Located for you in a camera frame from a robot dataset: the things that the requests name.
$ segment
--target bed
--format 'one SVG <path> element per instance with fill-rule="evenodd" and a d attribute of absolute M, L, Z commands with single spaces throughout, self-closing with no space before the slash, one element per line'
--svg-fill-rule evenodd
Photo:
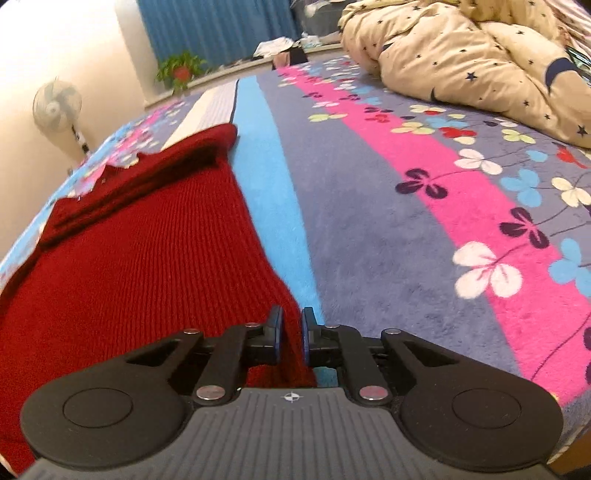
<path fill-rule="evenodd" d="M 398 327 L 551 392 L 556 455 L 591 420 L 591 154 L 501 116 L 385 89 L 348 56 L 186 96 L 120 128 L 62 197 L 232 121 L 230 163 L 268 261 L 320 323 Z M 330 375 L 320 376 L 328 384 Z"/>

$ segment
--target blue stripe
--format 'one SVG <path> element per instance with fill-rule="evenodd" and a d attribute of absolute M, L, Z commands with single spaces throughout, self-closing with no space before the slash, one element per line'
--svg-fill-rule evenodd
<path fill-rule="evenodd" d="M 238 143 L 232 169 L 269 263 L 300 308 L 312 307 L 324 324 L 306 230 L 283 154 L 279 132 L 256 77 L 238 82 L 234 113 Z M 336 385 L 335 371 L 314 369 L 318 385 Z"/>

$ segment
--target red knitted sweater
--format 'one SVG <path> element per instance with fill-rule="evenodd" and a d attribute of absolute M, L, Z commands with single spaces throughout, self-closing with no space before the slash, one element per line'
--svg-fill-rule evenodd
<path fill-rule="evenodd" d="M 59 200 L 37 249 L 0 296 L 0 454 L 21 471 L 23 402 L 46 382 L 185 327 L 219 336 L 285 310 L 288 343 L 256 385 L 312 385 L 298 306 L 259 243 L 220 125 Z"/>

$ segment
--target pink stripe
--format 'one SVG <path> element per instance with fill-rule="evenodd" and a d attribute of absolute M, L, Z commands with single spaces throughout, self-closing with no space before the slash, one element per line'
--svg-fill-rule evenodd
<path fill-rule="evenodd" d="M 405 171 L 417 167 L 427 170 L 431 178 L 454 171 L 462 172 L 438 181 L 449 192 L 444 200 L 434 200 L 422 190 L 416 193 L 457 247 L 478 241 L 501 257 L 527 242 L 526 239 L 510 238 L 500 232 L 499 223 L 512 221 L 509 211 L 516 206 L 515 203 L 491 183 L 486 174 L 456 167 L 454 161 L 460 158 L 456 151 L 445 147 L 431 135 L 391 133 L 390 130 L 403 123 L 402 119 L 392 114 L 389 114 L 389 123 L 367 121 L 365 118 L 374 114 L 364 113 L 367 105 L 340 100 L 350 92 L 334 90 L 338 83 L 315 85 L 307 82 L 309 77 L 296 67 L 287 68 L 284 72 L 295 77 L 293 81 L 304 93 L 321 93 L 323 97 L 318 101 L 339 102 L 337 106 L 326 108 L 326 112 L 346 113 L 347 117 L 341 121 L 389 162 L 401 177 L 405 178 Z M 311 113 L 323 112 L 318 109 Z M 462 148 L 472 147 L 458 144 L 457 150 Z M 503 262 L 520 270 L 523 277 L 520 291 L 508 299 L 497 297 L 490 287 L 486 291 L 491 308 L 526 378 L 531 378 L 551 352 L 580 330 L 589 315 L 589 303 L 573 283 L 560 286 L 550 278 L 548 266 L 560 258 L 562 255 L 553 246 L 542 250 L 527 246 L 512 251 Z M 585 369 L 590 360 L 591 354 L 584 348 L 580 332 L 547 360 L 534 381 L 557 395 L 559 403 L 565 405 L 587 388 Z"/>

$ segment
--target white cloth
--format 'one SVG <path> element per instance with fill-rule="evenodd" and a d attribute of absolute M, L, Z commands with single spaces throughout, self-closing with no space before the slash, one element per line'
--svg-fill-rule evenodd
<path fill-rule="evenodd" d="M 272 57 L 287 50 L 294 44 L 294 41 L 287 37 L 279 37 L 275 40 L 262 41 L 254 52 L 254 57 Z"/>

